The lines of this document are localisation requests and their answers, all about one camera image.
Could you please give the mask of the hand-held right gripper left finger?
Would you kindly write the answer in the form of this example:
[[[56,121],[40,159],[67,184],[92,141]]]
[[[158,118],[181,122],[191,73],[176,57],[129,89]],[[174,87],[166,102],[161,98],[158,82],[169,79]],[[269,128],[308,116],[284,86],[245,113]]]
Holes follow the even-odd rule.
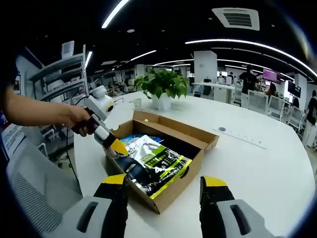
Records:
[[[45,238],[122,238],[128,218],[128,176],[105,178],[94,196],[86,196],[62,215]]]

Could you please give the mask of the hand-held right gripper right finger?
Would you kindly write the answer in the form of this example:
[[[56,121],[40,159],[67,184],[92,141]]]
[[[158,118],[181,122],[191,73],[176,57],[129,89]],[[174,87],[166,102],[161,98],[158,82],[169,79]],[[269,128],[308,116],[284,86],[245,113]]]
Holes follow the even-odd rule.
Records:
[[[204,238],[273,238],[264,218],[242,199],[235,199],[223,180],[200,178],[200,223]]]

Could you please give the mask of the person's left hand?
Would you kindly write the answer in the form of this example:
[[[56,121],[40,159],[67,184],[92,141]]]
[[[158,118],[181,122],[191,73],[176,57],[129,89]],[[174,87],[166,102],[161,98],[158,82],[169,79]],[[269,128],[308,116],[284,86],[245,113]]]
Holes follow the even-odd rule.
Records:
[[[83,107],[66,105],[66,111],[63,117],[63,124],[73,131],[75,131],[74,128],[77,127],[78,134],[82,137],[93,134],[93,132],[86,127],[91,116]]]

